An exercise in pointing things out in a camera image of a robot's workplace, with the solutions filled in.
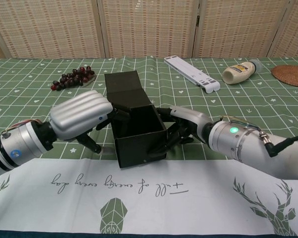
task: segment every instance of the silver robotic hand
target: silver robotic hand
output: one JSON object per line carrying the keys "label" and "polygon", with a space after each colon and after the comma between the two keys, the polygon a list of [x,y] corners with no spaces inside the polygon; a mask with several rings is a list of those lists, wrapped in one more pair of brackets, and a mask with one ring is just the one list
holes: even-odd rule
{"label": "silver robotic hand", "polygon": [[46,122],[26,120],[3,131],[0,135],[0,175],[40,157],[53,148],[57,139],[77,139],[95,153],[102,153],[87,133],[101,129],[118,110],[96,91],[82,93],[53,107]]}
{"label": "silver robotic hand", "polygon": [[255,125],[229,116],[212,122],[207,115],[183,107],[157,110],[163,121],[175,124],[168,128],[167,144],[156,146],[149,154],[163,154],[177,143],[189,143],[192,135],[230,159],[279,179],[298,179],[298,137],[266,134]]}

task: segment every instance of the mayonnaise bottle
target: mayonnaise bottle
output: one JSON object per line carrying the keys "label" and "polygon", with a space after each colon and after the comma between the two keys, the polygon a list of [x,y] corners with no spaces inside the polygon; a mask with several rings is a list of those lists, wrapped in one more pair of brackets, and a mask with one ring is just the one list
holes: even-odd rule
{"label": "mayonnaise bottle", "polygon": [[222,79],[227,84],[236,84],[247,80],[252,74],[262,70],[262,63],[258,59],[250,59],[248,62],[239,63],[226,68],[222,73]]}

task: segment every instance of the black cardboard box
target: black cardboard box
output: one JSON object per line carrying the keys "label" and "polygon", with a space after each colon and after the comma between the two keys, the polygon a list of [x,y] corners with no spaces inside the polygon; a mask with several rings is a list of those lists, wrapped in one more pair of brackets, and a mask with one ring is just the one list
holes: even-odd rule
{"label": "black cardboard box", "polygon": [[131,120],[111,123],[119,167],[165,159],[151,158],[148,150],[166,141],[167,132],[155,106],[143,90],[137,71],[105,74],[107,99],[131,110]]}

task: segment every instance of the tabletop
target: tabletop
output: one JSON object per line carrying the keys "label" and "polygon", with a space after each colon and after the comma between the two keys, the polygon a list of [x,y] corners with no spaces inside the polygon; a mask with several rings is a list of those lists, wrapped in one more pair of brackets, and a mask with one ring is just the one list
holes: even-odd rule
{"label": "tabletop", "polygon": [[[151,56],[0,59],[0,132],[24,119],[48,120],[54,105],[88,90],[106,96],[104,74],[136,70],[156,107],[183,106],[213,121],[231,115],[267,133],[298,135],[298,87],[271,74],[276,65],[298,65],[298,58],[259,58],[262,72],[235,85],[225,84],[221,73],[249,59],[185,60],[217,80],[220,90],[207,94],[163,59]],[[63,73],[88,65],[97,75],[92,83],[50,89]],[[114,146],[110,125],[89,135],[101,145]],[[126,237],[298,234],[297,180],[285,182],[237,161],[225,161],[225,156],[198,140],[176,146],[167,160],[132,170],[120,170],[116,155],[93,154],[77,141],[58,140],[53,146],[41,156],[45,159],[0,177],[1,237],[76,237],[72,233],[98,237],[109,233],[107,229],[117,233],[113,222]]]}
{"label": "tabletop", "polygon": [[[292,137],[298,135],[298,87],[278,81],[271,69],[277,65],[298,65],[298,58],[259,58],[264,68],[248,80],[227,85],[221,73],[228,67],[247,58],[185,59],[196,68],[219,81],[221,89],[207,94],[171,69],[163,59],[151,56],[133,59],[0,59],[0,132],[24,119],[48,120],[50,109],[69,98],[88,90],[106,96],[105,73],[136,70],[149,99],[156,107],[172,105],[187,107],[206,113],[214,121],[222,115],[231,115],[258,125],[267,133]],[[63,73],[80,66],[91,66],[97,77],[88,86],[77,86],[52,91],[52,81]],[[110,125],[89,134],[97,143],[113,146]],[[91,153],[77,141],[54,143],[54,149],[41,158],[116,160],[116,155]],[[176,146],[167,154],[169,160],[226,159],[212,152],[198,140]]]}

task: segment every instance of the woven coaster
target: woven coaster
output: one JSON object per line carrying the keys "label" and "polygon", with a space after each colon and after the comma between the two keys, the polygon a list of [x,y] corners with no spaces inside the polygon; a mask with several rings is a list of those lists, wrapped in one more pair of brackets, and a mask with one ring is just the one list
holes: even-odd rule
{"label": "woven coaster", "polygon": [[283,83],[298,86],[298,66],[279,65],[272,69],[272,74]]}

